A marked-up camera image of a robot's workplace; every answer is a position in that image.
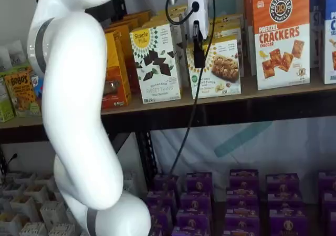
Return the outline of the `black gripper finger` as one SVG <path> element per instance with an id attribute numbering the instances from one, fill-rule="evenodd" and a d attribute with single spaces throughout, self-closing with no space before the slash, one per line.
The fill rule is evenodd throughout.
<path id="1" fill-rule="evenodd" d="M 200 31 L 199 21 L 193 23 L 193 54 L 195 68 L 205 67 L 205 54 L 203 50 L 203 36 Z"/>

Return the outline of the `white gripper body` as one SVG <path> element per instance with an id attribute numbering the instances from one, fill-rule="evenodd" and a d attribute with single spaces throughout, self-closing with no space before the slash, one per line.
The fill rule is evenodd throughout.
<path id="1" fill-rule="evenodd" d="M 193 12 L 192 15 L 187 20 L 188 25 L 188 39 L 193 38 L 193 27 L 194 22 L 198 21 L 199 31 L 202 34 L 203 39 L 208 37 L 209 33 L 209 22 L 208 22 L 208 3 L 209 0 L 187 0 L 188 12 L 192 9 L 192 4 L 197 2 L 199 4 L 199 9 L 197 12 Z"/>

